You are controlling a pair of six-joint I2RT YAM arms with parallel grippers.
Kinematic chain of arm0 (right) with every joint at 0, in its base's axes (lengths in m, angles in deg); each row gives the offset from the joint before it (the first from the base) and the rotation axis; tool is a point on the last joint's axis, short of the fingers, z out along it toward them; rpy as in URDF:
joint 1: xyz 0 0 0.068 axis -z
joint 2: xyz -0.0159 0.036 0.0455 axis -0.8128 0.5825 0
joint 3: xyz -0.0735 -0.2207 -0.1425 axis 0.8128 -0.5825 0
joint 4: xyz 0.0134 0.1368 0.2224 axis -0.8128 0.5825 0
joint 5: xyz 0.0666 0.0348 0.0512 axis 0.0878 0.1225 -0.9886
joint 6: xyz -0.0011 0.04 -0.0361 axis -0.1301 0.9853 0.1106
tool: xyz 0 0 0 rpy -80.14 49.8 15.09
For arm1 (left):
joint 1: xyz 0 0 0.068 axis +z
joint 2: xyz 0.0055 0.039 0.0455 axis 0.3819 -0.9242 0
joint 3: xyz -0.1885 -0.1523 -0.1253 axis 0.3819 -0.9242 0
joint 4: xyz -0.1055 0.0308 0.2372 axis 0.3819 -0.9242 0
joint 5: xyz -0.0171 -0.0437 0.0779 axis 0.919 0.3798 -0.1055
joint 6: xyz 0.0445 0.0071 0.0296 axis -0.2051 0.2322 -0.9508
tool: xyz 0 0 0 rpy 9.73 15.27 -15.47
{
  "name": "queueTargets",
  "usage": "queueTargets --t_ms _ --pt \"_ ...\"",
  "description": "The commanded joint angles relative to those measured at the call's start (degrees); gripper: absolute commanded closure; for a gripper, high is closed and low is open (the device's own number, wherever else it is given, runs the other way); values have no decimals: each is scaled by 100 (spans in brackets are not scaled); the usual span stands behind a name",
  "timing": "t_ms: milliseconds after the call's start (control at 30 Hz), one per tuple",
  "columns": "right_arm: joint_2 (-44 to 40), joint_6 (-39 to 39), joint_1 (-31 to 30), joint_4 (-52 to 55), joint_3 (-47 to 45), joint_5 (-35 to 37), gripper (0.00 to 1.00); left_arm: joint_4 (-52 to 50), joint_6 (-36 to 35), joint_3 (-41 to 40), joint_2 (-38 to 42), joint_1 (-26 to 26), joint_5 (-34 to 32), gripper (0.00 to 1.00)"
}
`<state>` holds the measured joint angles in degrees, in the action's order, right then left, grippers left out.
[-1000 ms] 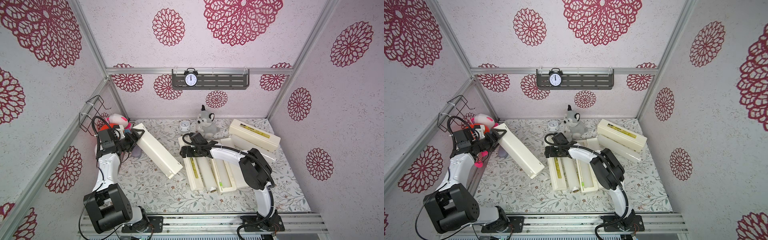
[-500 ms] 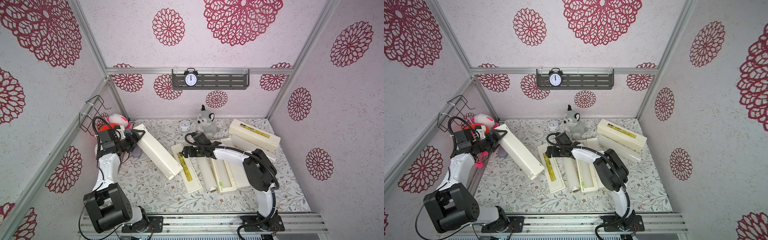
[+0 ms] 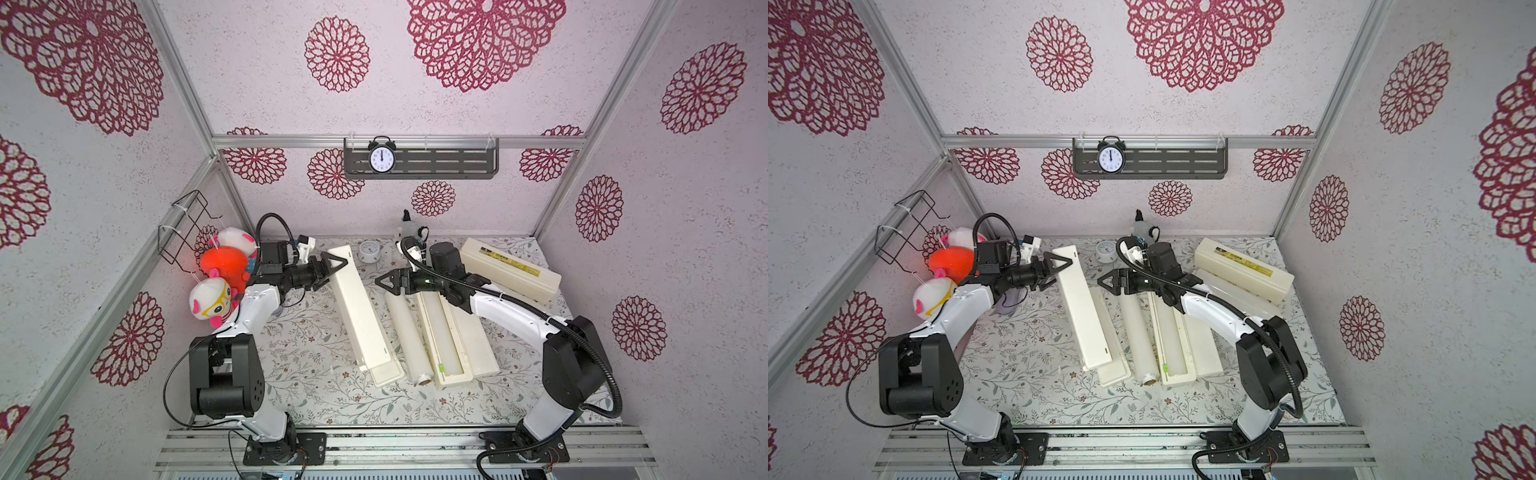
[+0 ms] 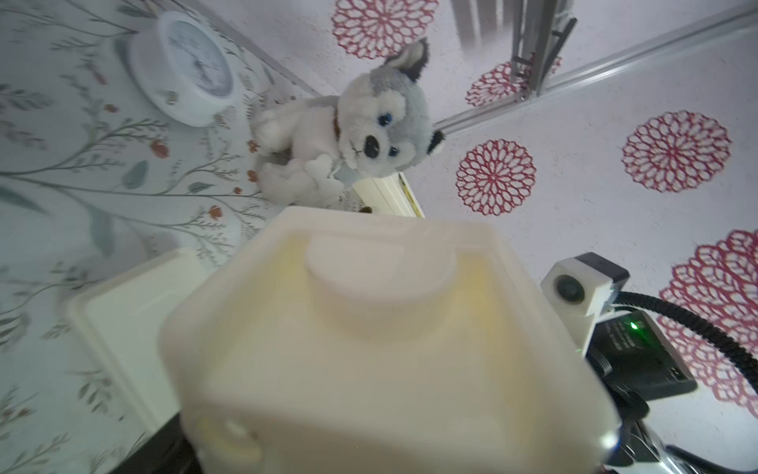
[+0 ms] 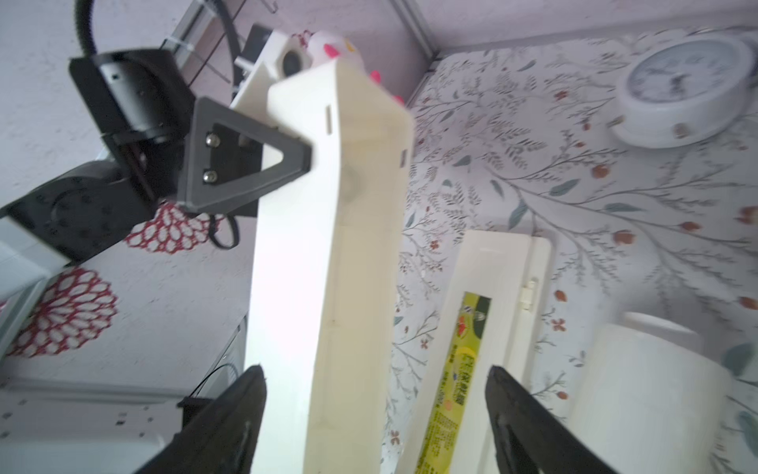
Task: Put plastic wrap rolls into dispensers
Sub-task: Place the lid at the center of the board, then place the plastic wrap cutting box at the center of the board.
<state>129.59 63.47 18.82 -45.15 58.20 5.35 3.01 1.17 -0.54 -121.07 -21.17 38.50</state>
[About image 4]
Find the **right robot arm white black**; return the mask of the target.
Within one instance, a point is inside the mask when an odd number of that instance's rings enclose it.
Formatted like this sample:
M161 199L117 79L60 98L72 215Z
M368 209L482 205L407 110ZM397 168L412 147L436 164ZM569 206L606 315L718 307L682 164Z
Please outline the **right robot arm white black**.
M585 356L621 418L619 440L600 471L628 473L637 467L651 473L730 473L726 466L661 442L645 425L649 402L698 388L685 361L651 318L653 313L701 337L751 388L757 387L757 359L724 330L674 303L620 292L611 302L612 317L595 326Z

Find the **cream wrap dispenser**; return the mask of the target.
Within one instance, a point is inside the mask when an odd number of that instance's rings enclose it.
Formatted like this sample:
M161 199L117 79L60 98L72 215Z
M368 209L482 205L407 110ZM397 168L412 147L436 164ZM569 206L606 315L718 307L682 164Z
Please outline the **cream wrap dispenser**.
M290 207L165 321L207 473L591 473L606 389L487 225Z
M209 275L194 250L180 248L65 303L65 319L150 434L179 411L158 351L160 329Z

